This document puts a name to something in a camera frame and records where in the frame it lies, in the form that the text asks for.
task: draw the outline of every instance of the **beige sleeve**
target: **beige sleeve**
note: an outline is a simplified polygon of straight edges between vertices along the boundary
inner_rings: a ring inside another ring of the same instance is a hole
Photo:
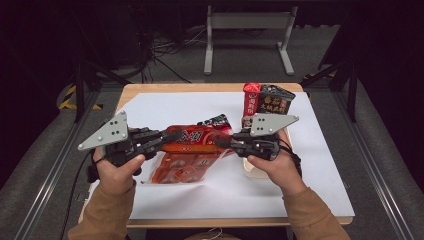
[[[350,239],[327,204],[312,189],[284,197],[290,224],[298,240]]]
[[[131,215],[135,184],[126,193],[112,195],[97,187],[88,202],[83,220],[69,230],[68,238],[75,239],[124,239],[127,221]]]

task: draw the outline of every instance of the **white paper sheet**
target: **white paper sheet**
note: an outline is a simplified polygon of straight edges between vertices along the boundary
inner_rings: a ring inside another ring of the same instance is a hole
[[[303,179],[337,217],[354,216],[352,205],[306,93],[297,92],[289,114],[300,120],[289,126],[294,152],[302,159]],[[241,128],[243,92],[142,93],[127,103],[130,127],[163,130],[225,114],[234,131]],[[141,184],[153,161],[143,164],[131,219],[206,219],[287,217],[282,194],[269,179],[248,178],[236,155],[213,165],[199,183]]]

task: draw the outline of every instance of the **person's left hand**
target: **person's left hand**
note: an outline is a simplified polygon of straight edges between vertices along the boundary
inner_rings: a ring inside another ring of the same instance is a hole
[[[100,187],[110,194],[123,194],[128,192],[133,186],[133,173],[137,171],[145,161],[144,155],[140,154],[137,157],[126,162],[121,167],[116,167],[109,161],[99,160],[100,148],[94,152],[93,159],[97,162],[97,170],[100,176]]]

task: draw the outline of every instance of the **metal stand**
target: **metal stand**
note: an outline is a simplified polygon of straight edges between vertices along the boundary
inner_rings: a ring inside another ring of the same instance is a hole
[[[235,13],[235,12],[212,12],[212,7],[208,6],[207,16],[207,46],[205,57],[205,75],[212,74],[213,42],[212,29],[285,29],[284,39],[277,42],[281,60],[287,75],[293,75],[294,70],[287,54],[287,45],[290,34],[296,19],[297,7],[293,7],[290,12],[274,13]]]

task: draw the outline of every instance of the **hand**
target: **hand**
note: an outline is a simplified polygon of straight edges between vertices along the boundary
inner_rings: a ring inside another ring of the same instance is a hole
[[[109,194],[123,194],[133,186],[133,173],[143,164],[145,157],[138,155],[121,167],[116,167],[107,160],[101,159],[100,148],[94,152],[93,159],[97,162],[97,170],[100,176],[100,187]]]
[[[287,134],[284,130],[280,130],[278,134],[282,140],[289,143]],[[281,188],[284,196],[296,194],[307,188],[297,172],[292,157],[284,150],[280,150],[277,158],[273,161],[267,161],[253,155],[247,157],[247,160],[253,166],[266,172],[271,181]]]

